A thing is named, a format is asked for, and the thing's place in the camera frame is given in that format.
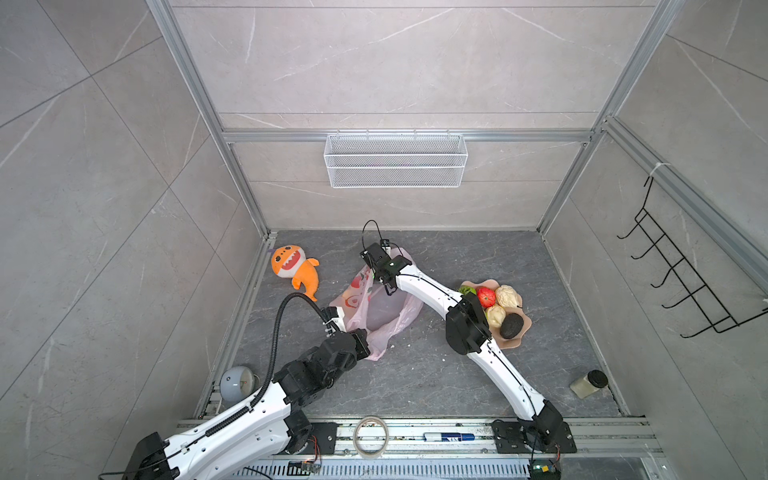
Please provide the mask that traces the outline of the red fake fruit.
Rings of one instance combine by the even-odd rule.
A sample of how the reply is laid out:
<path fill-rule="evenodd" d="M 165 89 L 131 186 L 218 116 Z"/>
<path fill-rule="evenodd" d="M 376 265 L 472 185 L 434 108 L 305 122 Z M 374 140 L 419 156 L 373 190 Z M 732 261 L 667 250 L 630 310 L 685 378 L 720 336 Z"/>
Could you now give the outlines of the red fake fruit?
<path fill-rule="evenodd" d="M 477 287 L 476 296 L 484 309 L 489 309 L 496 304 L 495 291 L 488 287 Z"/>

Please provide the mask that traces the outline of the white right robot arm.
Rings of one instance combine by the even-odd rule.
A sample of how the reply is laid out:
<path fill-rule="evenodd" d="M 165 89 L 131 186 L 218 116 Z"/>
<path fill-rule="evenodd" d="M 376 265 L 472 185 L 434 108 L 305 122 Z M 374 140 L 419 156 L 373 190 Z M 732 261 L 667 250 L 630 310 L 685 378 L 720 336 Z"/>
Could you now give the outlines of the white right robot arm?
<path fill-rule="evenodd" d="M 475 294 L 461 294 L 449 289 L 423 273 L 405 256 L 394 255 L 377 243 L 363 248 L 360 256 L 388 294 L 404 291 L 444 317 L 448 345 L 478 365 L 501 391 L 531 449 L 575 451 L 570 427 L 560 412 L 502 353 Z"/>

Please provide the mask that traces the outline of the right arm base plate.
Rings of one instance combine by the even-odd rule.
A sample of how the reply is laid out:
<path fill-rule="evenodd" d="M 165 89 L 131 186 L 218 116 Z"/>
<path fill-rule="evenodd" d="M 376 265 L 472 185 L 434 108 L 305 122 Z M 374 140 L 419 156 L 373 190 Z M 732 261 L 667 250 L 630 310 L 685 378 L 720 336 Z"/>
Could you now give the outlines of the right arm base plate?
<path fill-rule="evenodd" d="M 499 454 L 576 453 L 578 451 L 570 426 L 562 422 L 548 435 L 517 421 L 494 420 L 492 437 Z"/>

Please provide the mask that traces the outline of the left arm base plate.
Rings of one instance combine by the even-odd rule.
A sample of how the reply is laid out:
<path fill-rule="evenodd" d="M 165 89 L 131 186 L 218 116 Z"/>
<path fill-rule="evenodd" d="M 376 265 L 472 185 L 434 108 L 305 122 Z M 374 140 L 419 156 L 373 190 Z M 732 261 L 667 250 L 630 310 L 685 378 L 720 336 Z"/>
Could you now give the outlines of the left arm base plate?
<path fill-rule="evenodd" d="M 333 455 L 336 449 L 339 424 L 336 422 L 313 422 L 312 431 L 306 438 L 292 439 L 284 453 L 292 455 L 320 456 Z"/>

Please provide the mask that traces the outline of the pink scalloped plastic bowl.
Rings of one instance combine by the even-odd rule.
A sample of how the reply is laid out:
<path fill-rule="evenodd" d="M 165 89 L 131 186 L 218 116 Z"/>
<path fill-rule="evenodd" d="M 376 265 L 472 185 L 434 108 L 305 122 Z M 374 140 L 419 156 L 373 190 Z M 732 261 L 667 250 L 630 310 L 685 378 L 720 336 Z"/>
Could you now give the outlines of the pink scalloped plastic bowl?
<path fill-rule="evenodd" d="M 473 282 L 470 282 L 470 281 L 464 281 L 461 284 L 461 286 L 462 285 L 469 285 L 469 286 L 474 287 L 475 289 L 477 287 L 488 287 L 488 288 L 491 288 L 491 289 L 493 289 L 495 291 L 502 284 L 499 284 L 496 280 L 489 279 L 489 280 L 486 280 L 486 281 L 481 282 L 481 283 L 473 283 Z M 489 327 L 493 338 L 496 340 L 496 342 L 498 343 L 499 347 L 502 350 L 504 350 L 504 349 L 512 349 L 512 348 L 519 347 L 521 345 L 521 343 L 522 343 L 523 336 L 532 327 L 532 320 L 523 311 L 523 299 L 522 299 L 522 307 L 521 308 L 505 308 L 505 309 L 507 311 L 507 314 L 508 313 L 518 313 L 519 315 L 521 315 L 524 318 L 524 320 L 525 320 L 525 326 L 523 327 L 522 331 L 515 338 L 513 338 L 511 340 L 505 340 L 504 338 L 502 338 L 500 336 L 500 334 L 499 334 L 499 329 L 495 329 L 495 328 L 490 328 Z"/>

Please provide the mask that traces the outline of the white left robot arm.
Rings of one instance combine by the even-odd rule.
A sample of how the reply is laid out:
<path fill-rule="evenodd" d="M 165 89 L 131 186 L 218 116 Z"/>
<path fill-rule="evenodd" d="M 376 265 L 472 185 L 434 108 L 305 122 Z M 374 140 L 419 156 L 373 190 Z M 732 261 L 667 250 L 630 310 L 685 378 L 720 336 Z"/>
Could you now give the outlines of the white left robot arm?
<path fill-rule="evenodd" d="M 185 432 L 168 438 L 157 432 L 146 436 L 124 470 L 98 477 L 222 479 L 251 461 L 295 453 L 312 436 L 303 408 L 369 354 L 365 330 L 337 331 L 284 365 L 262 390 Z"/>

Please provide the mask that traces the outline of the pink plastic bag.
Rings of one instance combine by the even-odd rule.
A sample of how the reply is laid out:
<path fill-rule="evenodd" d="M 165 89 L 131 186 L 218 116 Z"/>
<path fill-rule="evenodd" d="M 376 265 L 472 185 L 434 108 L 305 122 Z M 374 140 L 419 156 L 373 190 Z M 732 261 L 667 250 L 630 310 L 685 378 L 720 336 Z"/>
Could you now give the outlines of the pink plastic bag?
<path fill-rule="evenodd" d="M 343 310 L 347 331 L 367 332 L 367 360 L 375 362 L 386 353 L 390 340 L 416 320 L 424 303 L 402 290 L 388 295 L 371 268 L 364 266 L 330 306 Z"/>

